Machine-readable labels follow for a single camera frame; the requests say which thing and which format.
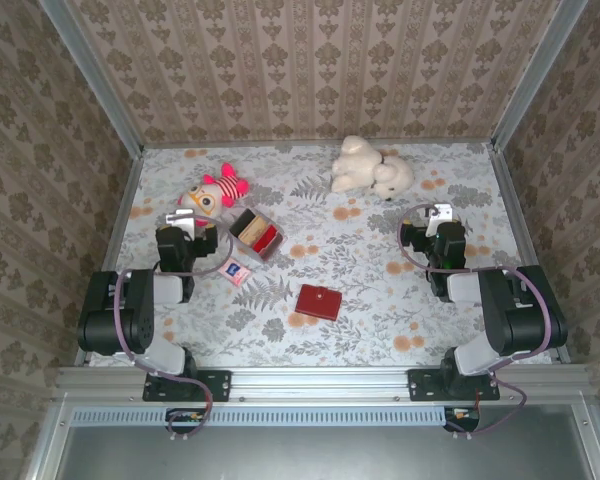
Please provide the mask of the thin aluminium rail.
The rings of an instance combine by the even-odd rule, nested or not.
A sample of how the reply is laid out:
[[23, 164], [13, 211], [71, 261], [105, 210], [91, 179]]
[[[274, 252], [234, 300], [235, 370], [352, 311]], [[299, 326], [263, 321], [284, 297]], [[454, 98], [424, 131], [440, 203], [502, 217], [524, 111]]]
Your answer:
[[[489, 137], [450, 137], [450, 138], [372, 138], [368, 140], [373, 146], [403, 144], [454, 144], [454, 143], [487, 143], [492, 144]], [[295, 147], [295, 146], [341, 146], [343, 139], [292, 139], [292, 140], [250, 140], [250, 141], [216, 141], [189, 143], [147, 143], [147, 149], [181, 149], [181, 148], [232, 148], [232, 147]]]

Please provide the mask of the aluminium side rail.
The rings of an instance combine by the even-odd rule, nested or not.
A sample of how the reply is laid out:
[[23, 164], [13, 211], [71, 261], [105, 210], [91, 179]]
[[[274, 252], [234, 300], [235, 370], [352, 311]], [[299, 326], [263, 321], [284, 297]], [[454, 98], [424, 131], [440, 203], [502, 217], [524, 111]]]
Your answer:
[[490, 143], [487, 144], [487, 147], [494, 174], [498, 182], [500, 195], [516, 242], [518, 256], [524, 265], [537, 265], [539, 264], [538, 257], [505, 157], [501, 151]]
[[101, 266], [102, 270], [116, 269], [117, 259], [119, 257], [121, 245], [124, 239], [125, 229], [131, 214], [133, 200], [140, 181], [144, 164], [144, 151], [145, 146], [141, 145], [139, 147], [139, 154], [136, 155], [132, 160], [129, 176], [119, 205], [119, 210], [116, 220], [113, 224], [108, 248]]

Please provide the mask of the grey metal panel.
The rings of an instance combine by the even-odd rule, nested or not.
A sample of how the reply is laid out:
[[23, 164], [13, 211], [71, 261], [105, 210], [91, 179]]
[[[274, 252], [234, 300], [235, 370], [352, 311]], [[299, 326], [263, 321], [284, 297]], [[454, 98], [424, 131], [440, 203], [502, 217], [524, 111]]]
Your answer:
[[569, 424], [516, 421], [483, 437], [441, 428], [77, 428], [58, 480], [593, 480]]

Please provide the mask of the red leather card holder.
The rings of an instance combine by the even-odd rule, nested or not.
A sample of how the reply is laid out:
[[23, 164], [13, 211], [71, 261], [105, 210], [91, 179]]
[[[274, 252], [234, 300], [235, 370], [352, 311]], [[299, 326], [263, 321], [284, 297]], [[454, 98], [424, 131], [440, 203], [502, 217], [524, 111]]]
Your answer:
[[324, 286], [303, 284], [295, 312], [318, 319], [336, 321], [342, 302], [342, 294]]

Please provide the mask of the pink paper packet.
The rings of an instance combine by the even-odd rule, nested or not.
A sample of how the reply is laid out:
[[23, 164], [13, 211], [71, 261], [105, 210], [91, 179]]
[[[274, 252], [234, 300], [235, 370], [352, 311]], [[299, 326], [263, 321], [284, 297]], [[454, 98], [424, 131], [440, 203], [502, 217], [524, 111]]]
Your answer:
[[234, 258], [229, 258], [218, 269], [218, 272], [236, 287], [242, 286], [252, 274], [249, 268], [245, 267]]

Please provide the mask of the floral print table sheet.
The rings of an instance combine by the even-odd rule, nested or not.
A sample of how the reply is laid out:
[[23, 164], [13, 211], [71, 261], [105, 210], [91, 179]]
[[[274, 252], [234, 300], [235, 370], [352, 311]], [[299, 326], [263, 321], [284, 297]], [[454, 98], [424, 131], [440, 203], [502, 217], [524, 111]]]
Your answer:
[[[190, 302], [162, 305], [155, 332], [191, 350], [201, 366], [433, 365], [484, 327], [481, 310], [436, 299], [423, 258], [404, 256], [399, 220], [420, 223], [420, 203], [447, 202], [467, 231], [469, 266], [516, 265], [518, 250], [487, 144], [389, 145], [414, 185], [383, 201], [365, 191], [331, 191], [338, 146], [152, 149], [117, 265], [147, 268], [158, 258], [155, 231], [177, 197], [230, 163], [251, 185], [237, 203], [267, 215], [285, 233], [270, 261], [235, 249], [252, 272], [240, 287], [209, 272]], [[303, 284], [342, 294], [336, 321], [295, 312]]]

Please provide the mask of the pink owl plush toy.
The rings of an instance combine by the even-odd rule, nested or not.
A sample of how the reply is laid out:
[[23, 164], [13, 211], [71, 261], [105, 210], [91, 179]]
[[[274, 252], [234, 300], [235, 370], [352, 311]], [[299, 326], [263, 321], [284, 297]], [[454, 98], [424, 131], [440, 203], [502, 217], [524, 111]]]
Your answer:
[[219, 218], [225, 209], [232, 208], [249, 190], [249, 182], [240, 177], [230, 163], [224, 163], [218, 177], [205, 174], [200, 184], [178, 198], [177, 205], [191, 209], [197, 215]]

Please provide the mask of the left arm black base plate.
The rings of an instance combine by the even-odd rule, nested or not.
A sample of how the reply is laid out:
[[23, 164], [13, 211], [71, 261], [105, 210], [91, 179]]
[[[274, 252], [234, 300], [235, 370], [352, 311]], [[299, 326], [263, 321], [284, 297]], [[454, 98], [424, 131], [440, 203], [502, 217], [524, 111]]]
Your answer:
[[[198, 370], [197, 380], [211, 391], [214, 402], [229, 400], [232, 372], [229, 370]], [[145, 402], [204, 402], [205, 394], [196, 385], [147, 375], [142, 399]]]

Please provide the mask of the bright red card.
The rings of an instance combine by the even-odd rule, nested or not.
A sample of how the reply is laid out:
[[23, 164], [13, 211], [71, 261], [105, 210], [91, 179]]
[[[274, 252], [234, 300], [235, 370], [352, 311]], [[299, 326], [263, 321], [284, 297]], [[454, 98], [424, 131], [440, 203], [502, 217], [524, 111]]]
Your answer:
[[269, 225], [260, 238], [254, 243], [252, 249], [259, 256], [263, 257], [266, 250], [279, 236], [277, 227], [273, 224]]

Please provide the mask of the clear plastic box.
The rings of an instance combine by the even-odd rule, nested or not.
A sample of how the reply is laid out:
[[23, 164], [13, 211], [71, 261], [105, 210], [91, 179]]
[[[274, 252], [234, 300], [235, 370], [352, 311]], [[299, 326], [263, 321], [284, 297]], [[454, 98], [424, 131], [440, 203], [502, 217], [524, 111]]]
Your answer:
[[[251, 211], [253, 211], [256, 215], [261, 216], [263, 219], [265, 219], [266, 221], [269, 222], [269, 225], [273, 224], [277, 227], [278, 231], [279, 231], [279, 236], [276, 238], [276, 240], [270, 245], [270, 247], [266, 250], [266, 252], [264, 253], [264, 256], [261, 257], [259, 256], [257, 253], [255, 253], [252, 249], [252, 246], [249, 247], [248, 245], [245, 245], [244, 243], [242, 243], [240, 241], [239, 238], [236, 238], [231, 232], [230, 232], [230, 227], [233, 225], [233, 223], [235, 222], [235, 220], [242, 214], [242, 212], [245, 209], [250, 209]], [[232, 224], [229, 227], [229, 232], [232, 235], [232, 237], [237, 241], [238, 246], [247, 254], [249, 255], [251, 258], [253, 258], [254, 260], [257, 260], [261, 263], [267, 263], [268, 261], [270, 261], [272, 259], [272, 257], [275, 255], [275, 253], [279, 250], [280, 246], [282, 245], [282, 243], [285, 241], [285, 233], [282, 229], [281, 226], [279, 226], [276, 222], [274, 222], [271, 218], [269, 218], [268, 216], [266, 216], [265, 214], [261, 213], [258, 210], [255, 209], [251, 209], [251, 208], [245, 208], [243, 209], [240, 214], [234, 219], [234, 221], [232, 222]]]

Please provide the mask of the white plush dog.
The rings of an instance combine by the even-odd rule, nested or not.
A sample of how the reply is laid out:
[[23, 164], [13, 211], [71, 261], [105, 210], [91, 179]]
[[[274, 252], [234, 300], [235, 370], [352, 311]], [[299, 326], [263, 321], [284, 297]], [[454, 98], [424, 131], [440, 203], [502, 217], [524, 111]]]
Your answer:
[[366, 188], [384, 201], [398, 198], [412, 187], [415, 175], [397, 155], [384, 154], [362, 137], [347, 136], [332, 163], [331, 191], [343, 193]]

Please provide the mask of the plain black card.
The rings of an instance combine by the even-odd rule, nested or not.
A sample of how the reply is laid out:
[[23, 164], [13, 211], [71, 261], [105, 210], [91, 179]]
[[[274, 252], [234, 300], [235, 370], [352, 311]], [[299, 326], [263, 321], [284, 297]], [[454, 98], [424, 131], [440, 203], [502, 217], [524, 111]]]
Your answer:
[[230, 227], [230, 232], [236, 237], [239, 238], [240, 233], [249, 225], [249, 223], [257, 217], [261, 217], [256, 215], [250, 209], [245, 209], [242, 214], [235, 220], [233, 225]]

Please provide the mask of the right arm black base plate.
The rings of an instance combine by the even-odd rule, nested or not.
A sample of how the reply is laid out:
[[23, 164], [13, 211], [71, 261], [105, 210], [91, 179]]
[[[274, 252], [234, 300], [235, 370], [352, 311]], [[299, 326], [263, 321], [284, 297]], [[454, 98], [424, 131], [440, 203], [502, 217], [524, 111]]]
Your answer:
[[499, 387], [488, 375], [462, 376], [440, 369], [407, 371], [410, 400], [425, 401], [497, 401]]

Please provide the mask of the aluminium frame post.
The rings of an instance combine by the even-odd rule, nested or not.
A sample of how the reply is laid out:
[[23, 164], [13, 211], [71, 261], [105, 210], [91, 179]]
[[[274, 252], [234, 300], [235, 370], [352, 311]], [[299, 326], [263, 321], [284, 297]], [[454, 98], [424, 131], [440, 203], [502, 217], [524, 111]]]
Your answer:
[[79, 26], [77, 16], [71, 11], [68, 0], [40, 0], [40, 3], [131, 159], [138, 160], [143, 150], [139, 128], [133, 124], [122, 95], [116, 92], [114, 84], [109, 80], [105, 67], [97, 58], [96, 51]]
[[504, 151], [587, 3], [588, 0], [559, 1], [491, 136], [492, 146], [496, 152]]

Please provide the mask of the wide aluminium beam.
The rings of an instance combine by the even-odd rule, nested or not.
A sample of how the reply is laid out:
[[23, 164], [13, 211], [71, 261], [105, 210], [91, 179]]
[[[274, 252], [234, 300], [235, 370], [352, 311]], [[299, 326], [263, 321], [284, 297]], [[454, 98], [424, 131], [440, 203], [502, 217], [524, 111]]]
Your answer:
[[[404, 405], [410, 402], [402, 367], [231, 367], [226, 405], [345, 406]], [[528, 396], [531, 405], [574, 404], [589, 400], [594, 389], [582, 365], [511, 365], [497, 373], [500, 403], [513, 405]], [[75, 404], [124, 405], [142, 401], [145, 375], [135, 368], [63, 368], [54, 400]]]

